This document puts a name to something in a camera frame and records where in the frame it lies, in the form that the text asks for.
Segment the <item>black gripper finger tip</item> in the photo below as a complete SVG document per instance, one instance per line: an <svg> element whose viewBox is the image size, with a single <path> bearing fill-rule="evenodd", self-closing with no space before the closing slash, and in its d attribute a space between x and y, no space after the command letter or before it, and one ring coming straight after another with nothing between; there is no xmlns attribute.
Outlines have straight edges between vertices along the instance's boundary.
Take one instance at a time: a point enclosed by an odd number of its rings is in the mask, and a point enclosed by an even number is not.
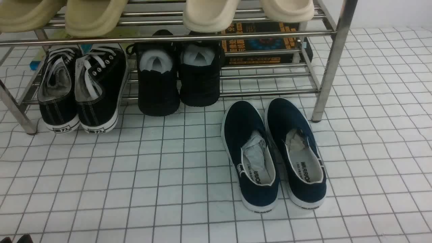
<svg viewBox="0 0 432 243"><path fill-rule="evenodd" d="M0 241L0 243L13 243L13 241L10 237L5 237ZM33 240L30 234L24 234L16 241L16 243L33 243Z"/></svg>

